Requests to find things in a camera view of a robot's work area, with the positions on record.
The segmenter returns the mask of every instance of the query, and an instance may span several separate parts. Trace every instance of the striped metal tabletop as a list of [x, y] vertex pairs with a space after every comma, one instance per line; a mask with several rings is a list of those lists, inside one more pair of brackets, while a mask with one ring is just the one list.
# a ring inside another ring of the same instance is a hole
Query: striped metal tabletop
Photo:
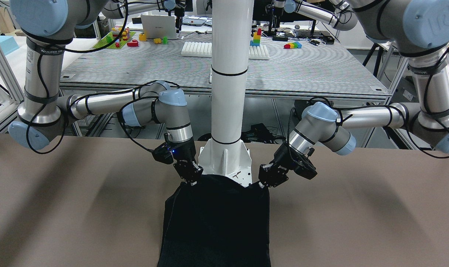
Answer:
[[[190, 35], [168, 44], [104, 49], [82, 55], [63, 71], [64, 89], [114, 90], [152, 80], [178, 83], [186, 93], [209, 95], [211, 58], [180, 53], [186, 41], [211, 42], [211, 35]], [[249, 60], [246, 94], [268, 98], [310, 98], [382, 102], [389, 92], [341, 44], [283, 49], [286, 42], [262, 38], [270, 60]]]

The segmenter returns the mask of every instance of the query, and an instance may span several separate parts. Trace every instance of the yellow toy block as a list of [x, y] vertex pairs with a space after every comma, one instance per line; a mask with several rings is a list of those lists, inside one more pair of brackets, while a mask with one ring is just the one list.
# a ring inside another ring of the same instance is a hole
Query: yellow toy block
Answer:
[[147, 36], [145, 35], [145, 33], [139, 34], [139, 41], [141, 42], [147, 41]]

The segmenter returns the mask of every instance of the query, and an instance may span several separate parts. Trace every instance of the silver laptop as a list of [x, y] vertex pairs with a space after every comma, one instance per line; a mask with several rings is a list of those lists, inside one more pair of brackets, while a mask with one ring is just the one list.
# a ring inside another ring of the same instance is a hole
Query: silver laptop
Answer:
[[175, 16], [142, 15], [140, 18], [147, 38], [162, 39], [164, 36], [167, 36], [168, 39], [177, 39]]

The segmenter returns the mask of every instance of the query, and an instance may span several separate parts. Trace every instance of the brown tabletop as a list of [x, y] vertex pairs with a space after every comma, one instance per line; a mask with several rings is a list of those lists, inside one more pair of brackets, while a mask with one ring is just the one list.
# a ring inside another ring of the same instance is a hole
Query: brown tabletop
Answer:
[[[277, 145], [248, 147], [257, 177]], [[449, 159], [325, 147], [311, 159], [312, 181], [270, 189], [273, 266], [449, 267]], [[0, 267], [155, 266], [179, 183], [127, 139], [65, 137], [36, 155], [0, 135]]]

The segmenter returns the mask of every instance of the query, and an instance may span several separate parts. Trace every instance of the black pants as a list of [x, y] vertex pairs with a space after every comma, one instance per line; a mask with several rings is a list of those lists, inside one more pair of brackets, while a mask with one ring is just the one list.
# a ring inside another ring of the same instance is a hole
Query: black pants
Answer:
[[269, 190], [218, 175], [165, 202], [158, 267], [270, 267]]

